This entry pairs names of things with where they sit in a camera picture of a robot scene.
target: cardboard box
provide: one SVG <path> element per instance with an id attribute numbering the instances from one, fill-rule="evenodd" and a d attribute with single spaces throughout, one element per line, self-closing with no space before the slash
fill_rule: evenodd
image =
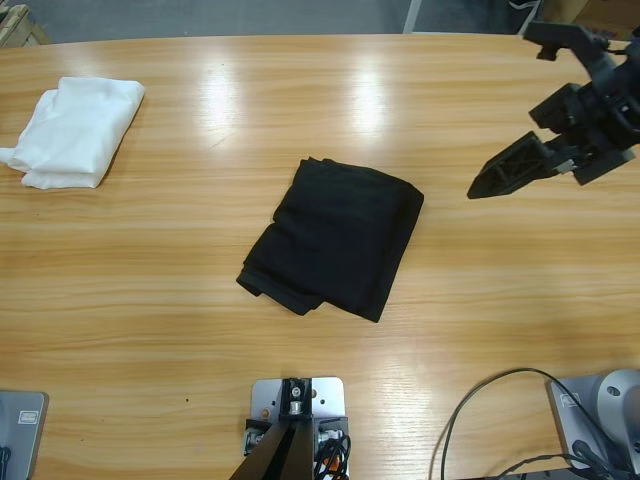
<path id="1" fill-rule="evenodd" d="M 615 40 L 629 40 L 640 26 L 640 1 L 547 0 L 544 19 L 576 23 Z"/>

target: crumpled white towel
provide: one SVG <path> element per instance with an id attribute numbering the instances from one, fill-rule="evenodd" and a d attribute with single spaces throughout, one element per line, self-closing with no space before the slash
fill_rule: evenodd
<path id="1" fill-rule="evenodd" d="M 63 77 L 40 97 L 16 148 L 0 148 L 0 162 L 25 172 L 23 185 L 95 188 L 143 96 L 134 81 Z"/>

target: wooden table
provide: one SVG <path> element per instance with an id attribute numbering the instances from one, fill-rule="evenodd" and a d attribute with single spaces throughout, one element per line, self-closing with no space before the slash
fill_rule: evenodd
<path id="1" fill-rule="evenodd" d="M 352 477 L 426 479 L 462 395 L 500 370 L 640 361 L 640 162 L 469 201 L 527 112 L 587 77 L 515 37 L 180 38 L 0 52 L 0 144 L 63 75 L 147 94 L 96 190 L 0 169 L 0 385 L 51 396 L 36 479 L 225 479 L 256 379 L 340 376 Z M 298 317 L 235 278 L 298 161 L 410 181 L 425 206 L 380 324 Z M 451 477 L 560 451 L 544 382 L 465 407 Z M 562 463 L 537 464 L 530 469 Z"/>

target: floor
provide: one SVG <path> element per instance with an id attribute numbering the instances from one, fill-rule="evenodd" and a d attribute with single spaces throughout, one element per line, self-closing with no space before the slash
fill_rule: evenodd
<path id="1" fill-rule="evenodd" d="M 400 33 L 410 0 L 8 0 L 55 43 L 198 35 Z M 512 33 L 507 0 L 424 0 L 416 30 Z"/>

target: gray device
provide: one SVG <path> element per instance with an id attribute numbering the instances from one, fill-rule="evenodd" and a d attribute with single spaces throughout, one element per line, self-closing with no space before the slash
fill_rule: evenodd
<path id="1" fill-rule="evenodd" d="M 615 370 L 607 375 L 559 379 L 618 447 L 602 438 L 571 397 L 553 382 L 548 384 L 551 405 L 567 453 L 576 441 L 586 442 L 593 453 L 615 463 L 622 452 L 636 474 L 640 473 L 640 371 Z M 578 469 L 588 468 L 571 462 Z"/>
<path id="2" fill-rule="evenodd" d="M 27 480 L 33 470 L 49 399 L 41 392 L 0 390 L 0 448 L 8 449 L 2 480 Z"/>

